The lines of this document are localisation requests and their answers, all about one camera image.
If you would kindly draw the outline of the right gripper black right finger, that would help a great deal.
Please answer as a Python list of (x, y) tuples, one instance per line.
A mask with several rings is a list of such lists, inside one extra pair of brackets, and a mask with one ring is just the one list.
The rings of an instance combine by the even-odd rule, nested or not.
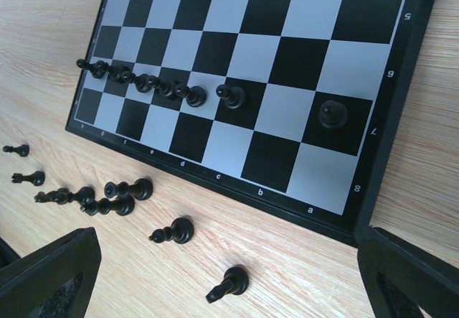
[(368, 227), (357, 261), (375, 317), (458, 316), (458, 268), (442, 259)]

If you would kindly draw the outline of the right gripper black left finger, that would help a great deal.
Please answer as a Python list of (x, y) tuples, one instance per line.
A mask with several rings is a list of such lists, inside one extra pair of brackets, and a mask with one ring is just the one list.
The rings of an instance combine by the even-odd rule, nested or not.
[(2, 317), (84, 317), (101, 263), (93, 227), (26, 255), (1, 241)]

